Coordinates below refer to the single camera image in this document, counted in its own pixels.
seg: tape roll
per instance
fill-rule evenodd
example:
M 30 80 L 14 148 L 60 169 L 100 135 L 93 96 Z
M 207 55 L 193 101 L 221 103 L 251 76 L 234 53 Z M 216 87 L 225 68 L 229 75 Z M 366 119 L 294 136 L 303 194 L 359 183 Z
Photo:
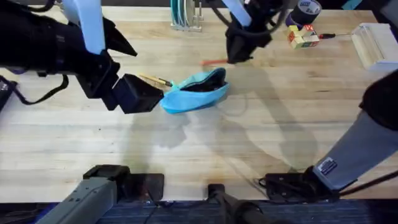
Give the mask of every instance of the tape roll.
M 286 25 L 311 24 L 321 13 L 322 6 L 316 0 L 299 0 L 293 11 L 286 18 Z

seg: cable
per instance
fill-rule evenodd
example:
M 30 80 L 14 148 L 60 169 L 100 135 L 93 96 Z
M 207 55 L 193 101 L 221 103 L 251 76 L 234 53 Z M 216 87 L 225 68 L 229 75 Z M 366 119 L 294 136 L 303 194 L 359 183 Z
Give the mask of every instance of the cable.
M 357 187 L 354 187 L 354 188 L 352 188 L 352 189 L 345 190 L 344 192 L 340 192 L 340 193 L 337 194 L 336 196 L 337 196 L 337 197 L 344 197 L 344 196 L 347 196 L 347 195 L 350 195 L 350 194 L 359 192 L 360 190 L 368 189 L 368 188 L 370 188 L 370 187 L 372 187 L 372 186 L 375 186 L 375 185 L 380 184 L 380 183 L 382 183 L 382 182 L 385 182 L 385 181 L 387 181 L 387 180 L 391 180 L 391 179 L 393 179 L 393 178 L 395 178 L 395 177 L 398 177 L 398 170 L 397 170 L 397 171 L 394 171 L 394 172 L 392 172 L 392 173 L 390 173 L 390 174 L 386 174 L 386 175 L 384 175 L 384 176 L 381 176 L 381 177 L 379 177 L 379 178 L 376 178 L 376 179 L 374 179 L 374 180 L 371 180 L 371 181 L 369 181 L 369 182 L 367 182 L 367 183 L 365 183 L 365 184 L 361 184 L 361 185 L 359 185 L 359 186 L 357 186 Z M 259 180 L 258 180 L 258 184 L 259 184 L 261 187 L 267 189 L 267 186 L 266 186 L 265 184 L 262 183 L 262 182 L 265 181 L 265 180 L 266 180 L 265 177 L 259 179 Z M 294 187 L 294 186 L 292 186 L 292 185 L 289 185 L 289 184 L 286 184 L 286 183 L 284 183 L 284 182 L 279 182 L 278 180 L 273 180 L 273 182 L 278 183 L 278 184 L 281 184 L 281 185 L 283 184 L 284 187 L 288 187 L 288 188 L 290 188 L 290 189 L 292 189 L 292 190 L 297 190 L 296 187 Z M 322 200 L 328 200 L 329 198 L 330 198 L 330 195 L 325 195 L 325 196 L 310 198 L 310 199 L 308 199 L 308 200 L 299 200 L 299 201 L 296 201 L 296 202 L 275 202 L 275 201 L 271 201 L 271 200 L 265 200 L 264 202 L 265 202 L 265 203 L 276 204 L 276 205 L 294 205 L 294 204 L 302 204 L 302 203 L 314 203 L 314 202 L 319 202 L 319 201 L 322 201 Z
M 245 36 L 245 37 L 248 37 L 248 38 L 258 38 L 258 37 L 263 37 L 263 36 L 265 36 L 265 35 L 269 35 L 269 34 L 275 32 L 275 30 L 277 30 L 277 29 L 280 27 L 280 25 L 282 25 L 282 23 L 283 23 L 283 21 L 284 21 L 284 19 L 285 19 L 286 13 L 287 13 L 287 9 L 289 8 L 290 0 L 284 0 L 284 3 L 283 3 L 283 5 L 282 5 L 281 9 L 279 10 L 279 11 L 280 11 L 280 14 L 279 14 L 279 16 L 278 16 L 277 22 L 274 23 L 274 21 L 272 21 L 272 24 L 275 24 L 275 25 L 274 25 L 271 29 L 269 29 L 269 30 L 267 30 L 267 31 L 264 31 L 264 32 L 259 32 L 259 33 L 247 32 L 247 31 L 245 31 L 245 30 L 243 30 L 243 29 L 239 29 L 239 28 L 233 26 L 233 25 L 220 13 L 220 11 L 217 9 L 217 7 L 216 7 L 216 5 L 214 4 L 213 1 L 207 0 L 207 3 L 210 5 L 211 9 L 212 9 L 213 12 L 216 14 L 216 16 L 217 16 L 226 26 L 228 26 L 228 28 L 232 29 L 232 30 L 235 31 L 236 33 L 241 34 L 241 35 L 243 35 L 243 36 Z
M 47 2 L 45 3 L 45 5 L 43 7 L 30 7 L 30 6 L 26 6 L 23 4 L 19 4 L 21 8 L 23 9 L 27 9 L 31 12 L 47 12 L 48 10 L 50 10 L 51 8 L 53 8 L 55 4 L 55 0 L 47 0 Z
M 41 102 L 49 99 L 51 96 L 55 95 L 59 91 L 66 89 L 69 85 L 68 77 L 66 75 L 62 75 L 62 83 L 60 86 L 55 87 L 54 89 L 50 90 L 43 97 L 41 97 L 40 99 L 38 99 L 36 101 L 28 101 L 28 100 L 26 100 L 24 95 L 17 89 L 15 84 L 13 84 L 13 82 L 10 82 L 7 78 L 4 78 L 1 75 L 0 75 L 0 81 L 4 82 L 17 95 L 17 97 L 21 101 L 21 103 L 23 103 L 25 105 L 34 105 L 37 103 L 41 103 Z
M 152 209 L 152 211 L 150 212 L 150 214 L 147 216 L 147 218 L 144 220 L 144 222 L 142 224 L 147 224 L 148 221 L 150 220 L 150 218 L 153 216 L 153 214 L 155 213 L 155 211 L 157 210 L 158 206 L 156 206 L 154 209 Z
M 341 192 L 339 195 L 340 195 L 340 197 L 346 196 L 346 195 L 350 195 L 350 194 L 359 192 L 360 190 L 368 189 L 368 188 L 370 188 L 372 186 L 375 186 L 375 185 L 380 184 L 382 182 L 385 182 L 387 180 L 391 180 L 391 179 L 393 179 L 395 177 L 398 177 L 398 170 L 395 171 L 395 172 L 392 172 L 390 174 L 386 174 L 384 176 L 376 178 L 376 179 L 374 179 L 372 181 L 369 181 L 368 183 L 361 184 L 361 185 L 359 185 L 357 187 L 354 187 L 352 189 L 349 189 L 349 190 L 345 190 L 344 192 Z

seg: label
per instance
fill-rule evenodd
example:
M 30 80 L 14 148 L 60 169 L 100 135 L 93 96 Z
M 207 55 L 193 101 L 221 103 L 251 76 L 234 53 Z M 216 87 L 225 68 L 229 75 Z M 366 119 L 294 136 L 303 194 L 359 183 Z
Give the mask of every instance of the label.
M 318 167 L 317 169 L 323 174 L 328 175 L 333 169 L 337 167 L 337 162 L 332 158 L 327 157 Z

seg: white box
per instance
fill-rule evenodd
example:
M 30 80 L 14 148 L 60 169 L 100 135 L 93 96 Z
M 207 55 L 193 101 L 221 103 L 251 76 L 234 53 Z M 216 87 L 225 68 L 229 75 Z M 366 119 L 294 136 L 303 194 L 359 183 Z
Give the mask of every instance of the white box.
M 362 23 L 352 31 L 351 38 L 365 69 L 398 69 L 398 42 L 389 24 Z

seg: pencil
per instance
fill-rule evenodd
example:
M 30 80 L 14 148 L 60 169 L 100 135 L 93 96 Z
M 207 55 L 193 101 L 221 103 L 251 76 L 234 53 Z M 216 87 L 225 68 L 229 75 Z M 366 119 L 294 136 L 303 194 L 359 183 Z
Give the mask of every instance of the pencil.
M 218 59 L 218 60 L 203 60 L 201 61 L 202 65 L 212 65 L 215 63 L 227 63 L 228 59 Z
M 149 79 L 149 80 L 152 80 L 152 81 L 154 81 L 154 82 L 160 83 L 160 84 L 165 85 L 165 86 L 168 86 L 168 87 L 173 86 L 171 82 L 169 82 L 169 81 L 167 81 L 167 80 L 164 80 L 164 79 L 161 79 L 161 78 L 152 77 L 152 76 L 145 75 L 145 74 L 142 74 L 142 73 L 139 74 L 139 76 L 141 76 L 141 77 L 143 77 L 143 78 L 147 78 L 147 79 Z

